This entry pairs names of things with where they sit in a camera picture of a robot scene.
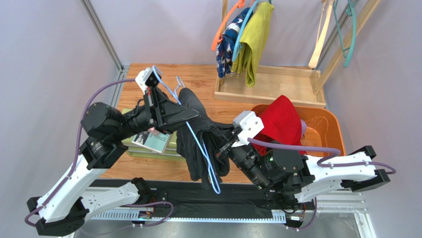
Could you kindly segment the purple trousers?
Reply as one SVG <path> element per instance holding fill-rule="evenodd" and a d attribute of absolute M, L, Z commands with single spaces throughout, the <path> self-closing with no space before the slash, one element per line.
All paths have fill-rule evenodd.
<path fill-rule="evenodd" d="M 308 125 L 303 119 L 300 119 L 300 122 L 301 122 L 301 137 L 303 137 L 306 133 Z"/>

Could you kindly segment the blue wire hanger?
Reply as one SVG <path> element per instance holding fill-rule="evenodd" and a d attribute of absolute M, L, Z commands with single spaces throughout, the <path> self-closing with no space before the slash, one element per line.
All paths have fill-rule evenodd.
<path fill-rule="evenodd" d="M 165 87 L 165 89 L 170 93 L 170 95 L 176 100 L 176 102 L 179 105 L 182 105 L 181 102 L 180 102 L 180 100 L 179 100 L 179 98 L 178 98 L 177 90 L 179 88 L 185 88 L 186 87 L 185 84 L 184 84 L 184 82 L 183 82 L 183 80 L 179 76 L 176 76 L 175 78 L 176 78 L 177 86 L 173 90 L 171 90 L 163 82 L 163 80 L 162 80 L 162 71 L 156 65 L 153 65 L 152 68 L 161 77 L 160 84 L 162 84 Z M 198 137 L 196 136 L 196 133 L 193 131 L 193 129 L 192 129 L 191 125 L 189 124 L 189 122 L 185 122 L 185 124 L 187 125 L 188 129 L 190 130 L 191 135 L 193 136 L 193 138 L 194 138 L 194 140 L 196 142 L 196 145 L 199 147 L 199 149 L 200 149 L 203 157 L 205 158 L 205 161 L 206 161 L 206 164 L 207 164 L 207 171 L 208 171 L 209 181 L 211 182 L 211 186 L 212 186 L 214 192 L 216 194 L 221 194 L 221 189 L 220 189 L 220 186 L 219 186 L 219 182 L 218 182 L 218 180 L 216 178 L 216 174 L 215 174 L 215 171 L 213 169 L 213 166 L 211 165 L 211 160 L 210 160 L 210 157 L 209 157 L 209 154 L 208 154 L 208 150 L 206 148 L 205 143 L 203 141 L 201 142 L 198 139 Z"/>

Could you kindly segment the black trousers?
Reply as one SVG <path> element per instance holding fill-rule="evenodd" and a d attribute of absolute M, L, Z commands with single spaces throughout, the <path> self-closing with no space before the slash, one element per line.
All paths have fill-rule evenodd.
<path fill-rule="evenodd" d="M 181 105 L 198 111 L 199 117 L 177 130 L 176 151 L 186 160 L 191 180 L 200 180 L 202 187 L 209 190 L 212 187 L 209 166 L 215 175 L 215 183 L 222 182 L 221 178 L 230 172 L 229 158 L 216 156 L 221 141 L 215 134 L 225 134 L 234 127 L 211 120 L 204 105 L 189 88 L 179 91 L 178 100 Z"/>

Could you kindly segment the orange plastic basket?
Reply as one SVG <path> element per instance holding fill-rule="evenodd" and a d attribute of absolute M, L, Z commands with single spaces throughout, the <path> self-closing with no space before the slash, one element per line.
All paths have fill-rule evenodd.
<path fill-rule="evenodd" d="M 337 118 L 324 108 L 300 107 L 295 110 L 306 125 L 306 131 L 301 138 L 303 146 L 328 147 L 340 150 L 345 156 L 343 137 Z"/>

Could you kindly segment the green box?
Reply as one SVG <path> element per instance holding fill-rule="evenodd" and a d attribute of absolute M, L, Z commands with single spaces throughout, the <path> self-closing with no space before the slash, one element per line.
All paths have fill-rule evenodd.
<path fill-rule="evenodd" d="M 149 149 L 136 146 L 132 143 L 134 136 L 122 140 L 123 145 L 128 147 L 127 154 L 131 157 L 145 157 L 153 159 L 163 159 L 163 160 L 176 160 L 182 161 L 184 158 L 176 152 L 176 133 L 172 134 L 170 142 L 163 154 L 155 153 Z"/>

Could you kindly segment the beige hanger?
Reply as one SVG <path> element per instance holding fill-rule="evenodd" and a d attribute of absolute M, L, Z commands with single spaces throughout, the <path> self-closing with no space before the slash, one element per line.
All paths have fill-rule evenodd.
<path fill-rule="evenodd" d="M 309 68 L 316 68 L 318 65 L 322 48 L 326 40 L 331 14 L 333 11 L 334 0 L 322 0 L 322 10 L 320 15 L 320 20 L 318 24 L 317 36 L 316 36 L 316 45 L 314 52 L 309 61 Z"/>

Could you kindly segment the light blue hanger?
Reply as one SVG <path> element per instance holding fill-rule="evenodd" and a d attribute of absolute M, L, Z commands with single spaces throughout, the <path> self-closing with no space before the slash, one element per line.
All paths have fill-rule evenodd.
<path fill-rule="evenodd" d="M 244 32 L 244 30 L 246 28 L 246 25 L 247 25 L 249 19 L 251 18 L 252 14 L 253 14 L 253 11 L 254 11 L 255 7 L 257 6 L 257 4 L 258 4 L 258 0 L 253 0 L 252 1 L 252 4 L 249 7 L 248 12 L 247 12 L 247 14 L 245 15 L 245 17 L 243 19 L 242 26 L 241 26 L 241 28 L 239 30 L 238 37 L 237 37 L 236 43 L 234 45 L 233 55 L 232 55 L 232 59 L 231 59 L 232 62 L 235 62 L 237 60 L 239 54 L 240 54 L 240 49 L 241 49 L 241 46 L 240 46 L 241 42 L 240 42 L 240 40 L 241 40 L 242 34 L 243 34 L 243 32 Z"/>

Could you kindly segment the orange hanger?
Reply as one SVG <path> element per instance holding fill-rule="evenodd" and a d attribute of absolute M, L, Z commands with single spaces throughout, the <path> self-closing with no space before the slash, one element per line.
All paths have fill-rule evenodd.
<path fill-rule="evenodd" d="M 217 32 L 215 33 L 213 40 L 212 40 L 212 43 L 211 43 L 211 50 L 212 51 L 215 51 L 218 43 L 221 42 L 222 34 L 227 27 L 227 22 L 228 22 L 230 16 L 232 15 L 232 13 L 235 10 L 245 6 L 244 0 L 237 0 L 236 3 L 232 6 L 232 8 L 228 9 L 228 7 L 229 7 L 228 2 L 229 2 L 228 0 L 222 1 L 221 23 L 220 23 L 220 25 L 217 29 Z"/>

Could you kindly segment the red trousers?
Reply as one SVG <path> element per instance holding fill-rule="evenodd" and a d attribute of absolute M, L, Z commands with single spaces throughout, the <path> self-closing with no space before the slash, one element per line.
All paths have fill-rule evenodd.
<path fill-rule="evenodd" d="M 255 140 L 286 145 L 301 145 L 302 123 L 293 103 L 281 95 L 269 105 L 256 105 L 253 112 L 261 118 L 264 128 Z"/>

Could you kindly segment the teal book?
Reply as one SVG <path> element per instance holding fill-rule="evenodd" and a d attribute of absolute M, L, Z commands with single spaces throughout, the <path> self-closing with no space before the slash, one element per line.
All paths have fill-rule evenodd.
<path fill-rule="evenodd" d="M 154 134 L 149 131 L 141 132 L 135 135 L 132 143 L 155 153 L 163 154 L 170 142 L 172 135 L 161 133 Z"/>

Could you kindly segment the blue patterned trousers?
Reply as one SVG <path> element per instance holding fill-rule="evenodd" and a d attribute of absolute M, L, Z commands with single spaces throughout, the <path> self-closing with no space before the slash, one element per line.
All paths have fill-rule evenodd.
<path fill-rule="evenodd" d="M 250 8 L 245 8 L 228 25 L 222 34 L 222 41 L 216 46 L 216 69 L 219 78 L 231 72 L 234 47 L 244 18 Z"/>

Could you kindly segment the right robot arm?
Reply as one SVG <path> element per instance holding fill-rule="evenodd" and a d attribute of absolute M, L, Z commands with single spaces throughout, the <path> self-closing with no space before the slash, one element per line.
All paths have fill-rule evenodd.
<path fill-rule="evenodd" d="M 372 147 L 340 156 L 339 150 L 263 142 L 241 128 L 214 132 L 216 157 L 230 159 L 259 190 L 273 190 L 275 203 L 295 210 L 326 193 L 363 192 L 390 183 L 396 171 L 373 161 Z"/>

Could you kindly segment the yellow-green trousers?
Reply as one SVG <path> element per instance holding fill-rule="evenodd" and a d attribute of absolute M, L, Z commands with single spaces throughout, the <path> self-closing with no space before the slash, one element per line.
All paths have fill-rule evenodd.
<path fill-rule="evenodd" d="M 274 6 L 270 1 L 258 1 L 241 37 L 240 54 L 232 62 L 231 74 L 240 77 L 245 74 L 245 84 L 253 87 L 256 83 L 258 67 L 269 36 Z"/>

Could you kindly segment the aluminium frame post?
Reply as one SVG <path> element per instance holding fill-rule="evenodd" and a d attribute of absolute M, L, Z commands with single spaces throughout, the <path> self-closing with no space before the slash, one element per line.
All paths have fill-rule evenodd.
<path fill-rule="evenodd" d="M 118 72 L 123 72 L 124 70 L 124 65 L 121 62 L 115 48 L 112 45 L 112 42 L 94 8 L 93 3 L 90 0 L 80 0 L 83 8 L 85 9 L 88 17 L 90 18 L 99 38 L 101 39 L 108 55 L 111 58 L 111 61 L 113 62 L 115 68 L 117 69 Z"/>

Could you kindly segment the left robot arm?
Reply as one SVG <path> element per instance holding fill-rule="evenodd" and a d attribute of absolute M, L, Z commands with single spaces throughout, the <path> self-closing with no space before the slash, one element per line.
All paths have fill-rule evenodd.
<path fill-rule="evenodd" d="M 123 140 L 151 128 L 172 134 L 199 112 L 172 102 L 158 88 L 149 87 L 137 106 L 127 113 L 98 102 L 90 105 L 81 125 L 88 138 L 76 151 L 76 160 L 46 195 L 27 201 L 41 236 L 69 235 L 102 212 L 119 206 L 144 204 L 151 190 L 142 178 L 99 195 L 84 196 L 85 190 L 110 169 L 126 152 Z"/>

